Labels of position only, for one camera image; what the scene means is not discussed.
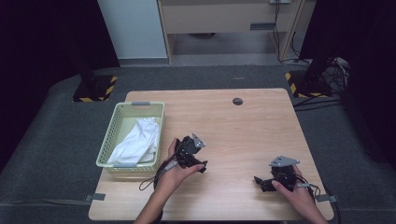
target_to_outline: plastic basket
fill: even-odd
[[[114,148],[132,130],[137,119],[155,118],[160,126],[158,149],[153,161],[139,162],[136,167],[120,167],[107,164]],[[155,175],[160,165],[161,142],[163,139],[164,103],[162,102],[131,102],[118,103],[114,108],[108,125],[105,139],[96,159],[96,165],[106,169],[114,178],[141,180]]]

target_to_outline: person's right hand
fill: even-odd
[[[300,170],[296,165],[293,165],[293,169],[295,174],[302,176]],[[286,197],[291,206],[308,222],[315,224],[328,223],[328,221],[318,210],[307,188],[299,188],[295,186],[294,191],[291,192],[286,189],[281,183],[275,180],[272,181],[272,184],[277,191],[279,191]]]

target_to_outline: wooden table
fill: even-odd
[[[235,97],[243,100],[234,105]],[[131,91],[126,102],[165,104],[162,154],[174,137],[196,133],[206,143],[195,158],[207,170],[186,179],[163,209],[163,220],[296,220],[301,217],[278,192],[262,192],[253,176],[272,178],[269,162],[276,156],[299,160],[304,177],[324,193],[318,170],[299,121],[283,89],[202,91]],[[103,171],[89,212],[93,220],[135,220],[152,186],[115,181]],[[327,219],[329,203],[317,203]]]

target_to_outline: round hole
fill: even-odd
[[[233,98],[233,103],[235,105],[241,105],[242,103],[244,103],[244,101],[241,98],[236,97],[236,98]]]

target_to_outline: white cloth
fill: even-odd
[[[108,164],[152,161],[158,149],[160,127],[155,118],[137,119],[135,126],[111,153]]]

